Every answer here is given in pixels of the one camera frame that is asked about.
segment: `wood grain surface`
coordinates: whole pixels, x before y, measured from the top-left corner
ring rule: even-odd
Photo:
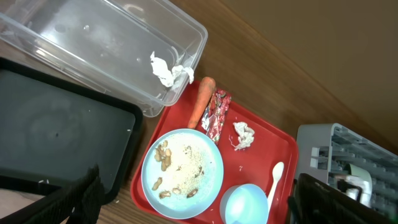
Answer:
[[[171,0],[202,23],[209,39],[195,71],[195,78],[216,80],[233,100],[296,137],[301,124],[340,123],[395,153],[397,150],[368,124],[329,94],[293,61],[218,0]],[[18,52],[4,42],[0,56],[70,80],[54,69]],[[132,202],[129,185],[159,120],[145,119],[145,130],[137,159],[117,199],[103,206],[98,223],[173,223],[140,211]],[[18,210],[37,197],[0,191],[0,208]]]

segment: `water droplet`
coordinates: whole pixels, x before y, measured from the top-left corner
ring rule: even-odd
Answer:
[[[85,26],[83,27],[83,30],[89,32],[89,31],[90,31],[90,26],[89,26],[89,25],[85,25]]]
[[[55,25],[54,29],[59,32],[59,33],[64,33],[65,31],[67,31],[67,29],[65,28],[64,25],[62,24],[57,24]]]

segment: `carrot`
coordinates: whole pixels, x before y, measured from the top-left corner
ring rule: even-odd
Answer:
[[[201,80],[199,85],[197,102],[195,103],[195,107],[193,108],[191,118],[189,119],[188,128],[194,129],[197,126],[215,90],[216,81],[214,79],[210,77],[205,77]]]

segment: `transparent plastic bin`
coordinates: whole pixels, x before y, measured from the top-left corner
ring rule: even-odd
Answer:
[[[188,77],[164,87],[150,55],[196,68],[206,29],[167,0],[3,0],[0,38],[92,89],[138,105],[171,106]]]

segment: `black tray rim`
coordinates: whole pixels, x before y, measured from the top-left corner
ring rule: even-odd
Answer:
[[[124,151],[112,188],[108,193],[105,194],[104,205],[112,202],[118,195],[120,188],[124,182],[127,168],[130,167],[130,164],[135,160],[138,152],[136,148],[142,134],[144,121],[144,115],[142,114],[141,109],[137,105],[134,105],[132,103],[117,99],[109,95],[105,95],[104,93],[88,89],[86,87],[68,82],[52,75],[48,75],[44,72],[40,72],[33,68],[21,65],[2,57],[0,57],[0,69],[9,70],[11,72],[18,73],[19,75],[23,75],[33,80],[37,80],[39,82],[46,83],[61,88],[63,90],[90,98],[92,100],[99,101],[101,103],[128,111],[136,117],[136,121],[131,130],[131,135],[127,142],[127,146]],[[22,180],[0,175],[0,189],[15,190],[46,196],[60,188],[61,187],[59,186],[51,184],[37,184],[37,182],[29,180]]]

